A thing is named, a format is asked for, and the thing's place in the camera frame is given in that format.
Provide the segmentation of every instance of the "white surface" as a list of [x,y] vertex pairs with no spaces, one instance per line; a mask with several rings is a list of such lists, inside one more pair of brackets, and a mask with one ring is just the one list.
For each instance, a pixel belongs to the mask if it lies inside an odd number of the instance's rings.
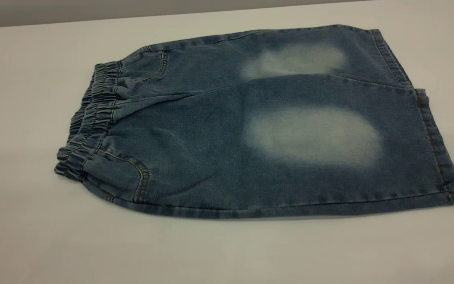
[[379,28],[454,160],[454,1],[402,0],[0,28],[0,284],[454,283],[454,206],[196,220],[107,203],[53,172],[95,63],[259,28]]
[[358,0],[0,0],[0,27]]

